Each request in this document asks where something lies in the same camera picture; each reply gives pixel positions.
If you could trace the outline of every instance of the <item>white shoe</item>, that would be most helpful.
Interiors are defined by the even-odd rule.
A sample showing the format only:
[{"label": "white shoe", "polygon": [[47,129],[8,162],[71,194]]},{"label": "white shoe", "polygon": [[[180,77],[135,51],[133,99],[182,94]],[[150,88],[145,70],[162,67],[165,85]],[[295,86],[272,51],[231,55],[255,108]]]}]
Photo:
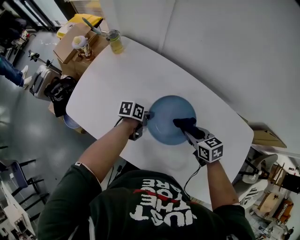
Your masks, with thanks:
[{"label": "white shoe", "polygon": [[31,80],[32,80],[32,76],[24,79],[24,85],[23,85],[23,89],[26,89],[28,87],[28,85],[31,83]]},{"label": "white shoe", "polygon": [[21,72],[23,73],[23,76],[22,76],[23,79],[25,79],[27,71],[28,71],[28,65],[26,65],[26,66],[23,68],[23,70],[21,71]]}]

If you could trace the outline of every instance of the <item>blue bowl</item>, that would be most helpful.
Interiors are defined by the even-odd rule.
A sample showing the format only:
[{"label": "blue bowl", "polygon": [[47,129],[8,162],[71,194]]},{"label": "blue bowl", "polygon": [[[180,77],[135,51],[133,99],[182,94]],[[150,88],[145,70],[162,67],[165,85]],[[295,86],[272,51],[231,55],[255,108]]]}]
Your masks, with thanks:
[{"label": "blue bowl", "polygon": [[75,122],[69,115],[65,114],[64,115],[64,121],[65,121],[65,124],[69,127],[69,128],[79,128],[80,125]]},{"label": "blue bowl", "polygon": [[154,117],[148,121],[148,130],[156,140],[166,145],[178,145],[187,140],[180,128],[175,127],[173,119],[196,118],[192,105],[179,96],[160,98],[149,112],[153,112]]}]

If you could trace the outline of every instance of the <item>white table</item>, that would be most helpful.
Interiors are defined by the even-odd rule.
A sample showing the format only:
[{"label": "white table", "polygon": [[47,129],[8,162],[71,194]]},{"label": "white table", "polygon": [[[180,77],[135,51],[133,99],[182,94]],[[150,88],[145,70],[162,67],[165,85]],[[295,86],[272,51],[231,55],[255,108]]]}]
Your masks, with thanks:
[{"label": "white table", "polygon": [[[163,96],[183,97],[196,112],[197,126],[208,129],[224,143],[221,163],[233,181],[251,146],[252,129],[192,75],[129,38],[122,37],[122,41],[122,54],[115,55],[107,46],[84,72],[68,102],[67,114],[98,139],[119,119],[122,100],[149,109]],[[128,142],[121,157],[140,169],[169,174],[184,186],[199,166],[193,152],[187,142],[164,145],[145,131],[137,141]],[[210,203],[206,167],[186,189],[191,196]]]},{"label": "white table", "polygon": [[15,221],[19,218],[24,219],[25,225],[27,229],[32,233],[35,234],[30,222],[30,218],[28,213],[20,206],[20,204],[17,202],[17,200],[11,195],[9,189],[9,186],[7,183],[1,181],[1,189],[6,197],[6,201],[8,206],[4,208],[5,214],[10,222],[10,224],[17,230],[18,227],[15,225]]}]

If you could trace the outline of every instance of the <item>wooden board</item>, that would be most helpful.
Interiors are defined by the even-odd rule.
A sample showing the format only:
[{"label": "wooden board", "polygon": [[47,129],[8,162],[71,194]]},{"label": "wooden board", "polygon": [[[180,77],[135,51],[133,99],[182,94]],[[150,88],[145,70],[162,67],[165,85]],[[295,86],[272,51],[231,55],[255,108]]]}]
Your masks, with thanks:
[{"label": "wooden board", "polygon": [[278,195],[275,193],[270,193],[267,198],[264,200],[262,205],[260,206],[260,212],[270,212],[278,201]]}]

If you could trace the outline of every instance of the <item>cable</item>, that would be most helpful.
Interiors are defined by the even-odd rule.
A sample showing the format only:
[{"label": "cable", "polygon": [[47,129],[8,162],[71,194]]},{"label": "cable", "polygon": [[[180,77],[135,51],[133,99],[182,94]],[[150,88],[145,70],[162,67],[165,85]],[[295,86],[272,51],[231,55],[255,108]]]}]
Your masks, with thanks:
[{"label": "cable", "polygon": [[199,172],[200,168],[201,168],[201,165],[199,164],[198,169],[189,177],[189,179],[187,180],[186,184],[184,185],[183,191],[185,192],[186,195],[188,195],[189,198],[191,198],[191,196],[186,192],[186,186],[187,186],[188,182],[192,179],[192,177],[194,177],[194,176],[197,175],[197,173]]},{"label": "cable", "polygon": [[109,183],[110,183],[110,181],[111,181],[111,178],[112,178],[112,175],[113,175],[113,170],[114,170],[114,165],[112,165],[111,176],[109,177],[109,180],[108,180],[108,183],[107,183],[107,187],[106,187],[106,188],[108,188],[108,185],[109,185]]},{"label": "cable", "polygon": [[[124,118],[124,117],[120,117],[119,120],[116,122],[116,124],[115,124],[113,127],[117,126],[118,123],[119,123],[123,118]],[[108,188],[108,185],[109,185],[109,183],[110,183],[110,181],[111,181],[111,179],[112,179],[113,170],[114,170],[114,165],[112,166],[112,172],[111,172],[111,176],[109,177],[109,180],[108,180],[108,183],[107,183],[107,188]]]},{"label": "cable", "polygon": [[117,123],[116,123],[113,127],[117,126],[118,123],[119,123],[123,118],[124,118],[124,117],[120,117],[119,120],[117,121]]},{"label": "cable", "polygon": [[117,169],[117,174],[116,174],[116,176],[114,177],[115,179],[116,179],[116,177],[121,173],[122,169],[123,169],[122,165],[119,165],[119,166],[118,166],[118,169]]}]

